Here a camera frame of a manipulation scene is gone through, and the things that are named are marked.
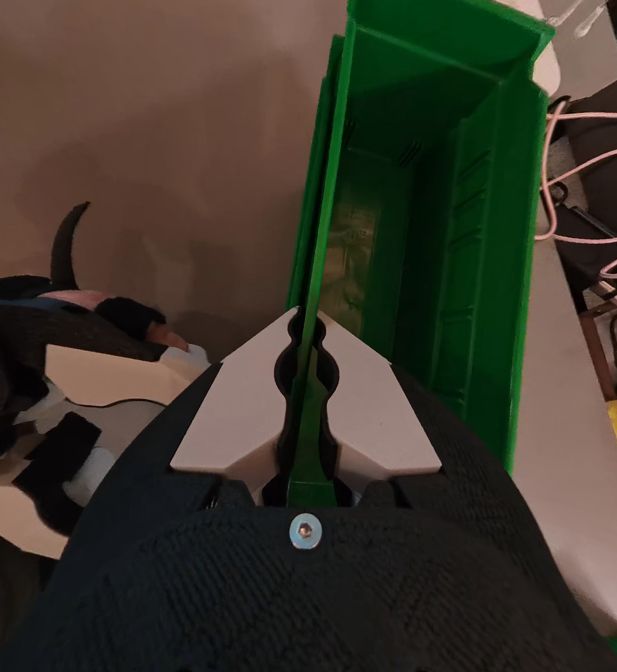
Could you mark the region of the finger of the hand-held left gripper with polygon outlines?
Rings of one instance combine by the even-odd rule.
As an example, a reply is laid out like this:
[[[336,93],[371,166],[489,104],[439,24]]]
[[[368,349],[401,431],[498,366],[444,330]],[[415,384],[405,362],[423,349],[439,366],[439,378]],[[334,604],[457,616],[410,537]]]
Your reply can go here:
[[[67,399],[86,407],[142,400],[167,406],[208,367],[202,348],[167,348],[156,362],[48,345],[44,374]]]
[[[59,559],[91,492],[102,429],[67,412],[46,433],[34,421],[0,430],[0,537],[29,554]]]

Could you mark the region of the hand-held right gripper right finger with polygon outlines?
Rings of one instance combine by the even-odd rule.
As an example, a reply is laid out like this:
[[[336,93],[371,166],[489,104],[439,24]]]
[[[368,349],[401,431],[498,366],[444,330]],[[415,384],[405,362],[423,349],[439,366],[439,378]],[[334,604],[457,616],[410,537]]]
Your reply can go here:
[[[358,500],[375,481],[423,476],[441,460],[412,408],[391,363],[338,322],[319,311],[316,378],[320,403],[321,468],[345,503]]]

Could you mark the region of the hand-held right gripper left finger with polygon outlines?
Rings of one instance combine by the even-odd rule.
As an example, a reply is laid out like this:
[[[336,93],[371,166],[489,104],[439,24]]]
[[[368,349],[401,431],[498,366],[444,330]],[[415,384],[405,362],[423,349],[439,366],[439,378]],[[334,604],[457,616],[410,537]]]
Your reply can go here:
[[[291,308],[221,361],[170,466],[177,472],[242,481],[256,505],[278,473],[276,447],[286,418],[286,397],[276,383],[276,362],[292,343]]]

